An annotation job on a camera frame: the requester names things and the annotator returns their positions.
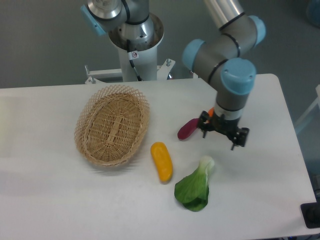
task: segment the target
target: white metal frame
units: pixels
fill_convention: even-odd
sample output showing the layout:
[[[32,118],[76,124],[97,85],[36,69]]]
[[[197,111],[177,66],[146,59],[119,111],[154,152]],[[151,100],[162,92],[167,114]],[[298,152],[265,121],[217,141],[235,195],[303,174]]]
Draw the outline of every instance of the white metal frame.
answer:
[[[317,98],[304,111],[304,113],[294,123],[295,133],[298,135],[315,118],[320,110],[320,85],[316,88]]]
[[[176,64],[176,61],[172,59],[167,59],[161,66],[157,66],[157,76],[156,79],[158,81],[167,80],[170,74],[171,69]],[[97,70],[97,71],[89,71],[87,65],[84,66],[86,71],[87,80],[85,84],[96,84],[102,83],[98,79],[114,79],[122,76],[121,69],[109,69],[109,70]]]

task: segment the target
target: black cable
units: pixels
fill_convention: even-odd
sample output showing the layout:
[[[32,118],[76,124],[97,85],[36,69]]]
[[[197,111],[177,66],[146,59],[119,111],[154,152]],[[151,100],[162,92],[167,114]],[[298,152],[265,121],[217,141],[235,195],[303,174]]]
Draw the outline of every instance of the black cable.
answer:
[[[130,53],[130,40],[129,39],[126,40],[126,52]],[[140,77],[140,75],[135,67],[134,61],[131,59],[131,60],[129,60],[129,62],[130,62],[131,67],[135,71],[136,78],[138,79],[139,82],[141,82],[142,78]]]

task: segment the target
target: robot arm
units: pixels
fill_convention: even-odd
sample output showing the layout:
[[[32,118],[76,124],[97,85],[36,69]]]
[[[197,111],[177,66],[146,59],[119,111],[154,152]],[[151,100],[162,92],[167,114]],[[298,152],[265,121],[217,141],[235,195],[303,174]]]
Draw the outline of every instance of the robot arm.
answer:
[[[109,32],[123,23],[138,25],[149,18],[149,0],[88,0],[81,7],[83,17],[98,34]]]
[[[221,36],[212,43],[193,40],[185,48],[184,64],[211,85],[217,96],[214,114],[202,112],[198,128],[226,135],[234,146],[244,147],[248,128],[238,128],[256,77],[255,66],[239,58],[260,43],[266,34],[264,23],[246,16],[237,0],[204,0]]]

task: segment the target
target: metal bracket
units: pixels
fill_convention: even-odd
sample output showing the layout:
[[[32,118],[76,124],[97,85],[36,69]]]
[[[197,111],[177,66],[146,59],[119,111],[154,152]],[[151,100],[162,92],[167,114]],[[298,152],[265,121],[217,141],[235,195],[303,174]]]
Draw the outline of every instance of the metal bracket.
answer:
[[[156,73],[156,79],[157,80],[161,80],[161,81],[162,80],[167,80],[168,76],[170,74],[170,71],[174,67],[175,64],[176,64],[176,61],[174,61],[172,59],[168,58],[167,60],[165,60],[163,65],[160,67],[160,69]]]
[[[173,77],[170,74],[171,69],[176,64],[176,61],[172,59],[167,59],[162,66],[157,66],[157,80],[167,80],[172,79]],[[118,69],[109,69],[109,70],[97,70],[90,71],[88,65],[84,66],[87,80],[86,84],[95,84],[95,83],[103,83],[98,79],[114,79],[122,77],[122,71],[120,68]]]

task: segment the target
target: gray wall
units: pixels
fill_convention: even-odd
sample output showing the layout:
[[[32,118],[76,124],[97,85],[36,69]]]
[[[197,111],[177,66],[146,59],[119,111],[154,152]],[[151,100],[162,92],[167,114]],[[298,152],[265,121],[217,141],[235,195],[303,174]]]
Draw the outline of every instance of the gray wall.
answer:
[[[83,84],[90,70],[120,68],[107,36],[97,37],[80,13],[85,0],[2,0],[0,5],[0,88]],[[245,57],[258,73],[278,76],[293,121],[317,97],[320,84],[320,29],[306,18],[306,0],[241,0],[248,15],[264,20],[265,40]],[[193,39],[219,35],[202,0],[150,0],[164,24],[158,64],[177,61],[175,78],[189,78],[181,63]],[[320,161],[320,117],[299,136],[313,172]]]

